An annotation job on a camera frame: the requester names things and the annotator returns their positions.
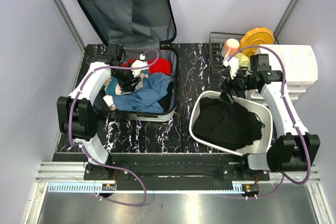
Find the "light blue shirt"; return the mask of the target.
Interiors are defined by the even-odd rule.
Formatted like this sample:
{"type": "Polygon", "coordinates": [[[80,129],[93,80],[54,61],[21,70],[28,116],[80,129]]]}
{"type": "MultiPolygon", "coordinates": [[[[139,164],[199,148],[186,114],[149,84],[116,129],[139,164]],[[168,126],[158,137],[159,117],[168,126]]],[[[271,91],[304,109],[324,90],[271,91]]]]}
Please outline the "light blue shirt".
{"type": "Polygon", "coordinates": [[[163,73],[153,73],[143,78],[143,87],[129,94],[115,95],[113,103],[119,111],[163,113],[159,100],[168,94],[172,78],[163,73]]]}

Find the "black garment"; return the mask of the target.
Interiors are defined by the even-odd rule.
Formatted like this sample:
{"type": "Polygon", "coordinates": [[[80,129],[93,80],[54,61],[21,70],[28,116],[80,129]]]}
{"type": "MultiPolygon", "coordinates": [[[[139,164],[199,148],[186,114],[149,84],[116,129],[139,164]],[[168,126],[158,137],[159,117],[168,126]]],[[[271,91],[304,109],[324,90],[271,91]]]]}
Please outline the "black garment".
{"type": "Polygon", "coordinates": [[[237,102],[202,98],[200,114],[192,126],[192,133],[200,140],[235,151],[262,137],[265,125],[259,117],[237,102]]]}

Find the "white black space suitcase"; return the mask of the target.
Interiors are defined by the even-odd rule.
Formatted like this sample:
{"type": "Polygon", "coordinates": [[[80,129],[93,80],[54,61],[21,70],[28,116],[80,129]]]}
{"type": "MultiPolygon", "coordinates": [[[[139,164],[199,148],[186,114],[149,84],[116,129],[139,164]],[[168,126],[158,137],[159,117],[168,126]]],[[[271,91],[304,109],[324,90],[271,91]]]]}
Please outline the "white black space suitcase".
{"type": "Polygon", "coordinates": [[[172,78],[167,95],[160,103],[163,112],[126,112],[110,110],[100,91],[94,101],[95,112],[103,118],[165,122],[172,118],[178,98],[179,57],[167,47],[177,34],[170,0],[77,0],[79,6],[105,46],[123,48],[123,64],[136,60],[149,48],[159,51],[158,66],[171,64],[172,78]]]}

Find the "teal white printed garment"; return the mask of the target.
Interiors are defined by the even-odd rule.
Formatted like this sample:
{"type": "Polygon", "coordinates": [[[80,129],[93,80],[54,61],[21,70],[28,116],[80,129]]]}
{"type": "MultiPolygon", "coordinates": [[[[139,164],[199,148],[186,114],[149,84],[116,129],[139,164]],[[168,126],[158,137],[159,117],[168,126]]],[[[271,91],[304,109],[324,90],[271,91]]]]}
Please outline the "teal white printed garment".
{"type": "Polygon", "coordinates": [[[111,96],[130,94],[141,89],[143,87],[143,79],[148,77],[148,73],[140,73],[137,77],[131,80],[130,83],[123,87],[119,85],[116,78],[111,78],[104,90],[107,95],[111,96]]]}

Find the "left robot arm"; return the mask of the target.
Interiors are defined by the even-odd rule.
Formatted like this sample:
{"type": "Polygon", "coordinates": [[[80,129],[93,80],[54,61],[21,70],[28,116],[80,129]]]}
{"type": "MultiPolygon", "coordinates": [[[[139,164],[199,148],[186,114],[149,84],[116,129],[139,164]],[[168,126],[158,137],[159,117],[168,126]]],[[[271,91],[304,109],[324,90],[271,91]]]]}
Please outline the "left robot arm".
{"type": "Polygon", "coordinates": [[[60,132],[68,136],[72,147],[79,146],[88,159],[88,167],[103,180],[116,177],[118,171],[133,175],[124,167],[112,165],[112,158],[103,147],[98,134],[98,116],[94,111],[94,101],[104,82],[114,76],[118,80],[130,82],[132,68],[121,66],[123,47],[109,44],[104,54],[89,66],[89,70],[66,97],[57,100],[60,132]]]}

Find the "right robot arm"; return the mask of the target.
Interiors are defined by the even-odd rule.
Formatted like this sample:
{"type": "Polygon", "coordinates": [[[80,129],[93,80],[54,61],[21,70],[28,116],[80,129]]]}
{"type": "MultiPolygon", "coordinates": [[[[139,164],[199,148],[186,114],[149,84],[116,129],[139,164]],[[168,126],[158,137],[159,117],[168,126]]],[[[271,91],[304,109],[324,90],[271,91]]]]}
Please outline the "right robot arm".
{"type": "Polygon", "coordinates": [[[244,155],[246,162],[238,167],[239,176],[250,180],[257,170],[281,172],[286,178],[288,172],[306,172],[302,181],[290,179],[298,185],[306,183],[320,139],[309,133],[289,98],[284,64],[280,63],[280,70],[273,70],[267,54],[256,54],[250,59],[250,74],[240,69],[235,56],[225,58],[223,65],[230,68],[230,76],[222,84],[220,99],[232,103],[231,90],[258,90],[267,103],[277,131],[277,140],[268,151],[244,155]]]}

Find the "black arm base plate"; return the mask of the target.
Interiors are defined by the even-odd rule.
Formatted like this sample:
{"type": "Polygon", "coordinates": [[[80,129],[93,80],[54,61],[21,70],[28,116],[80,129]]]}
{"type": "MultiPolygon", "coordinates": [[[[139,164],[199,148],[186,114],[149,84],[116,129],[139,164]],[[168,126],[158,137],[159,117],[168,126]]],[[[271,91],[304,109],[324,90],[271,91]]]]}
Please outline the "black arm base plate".
{"type": "Polygon", "coordinates": [[[151,179],[210,179],[215,182],[243,181],[262,183],[270,180],[267,172],[248,171],[242,158],[220,153],[113,153],[108,157],[112,168],[85,163],[85,180],[143,182],[151,179]]]}

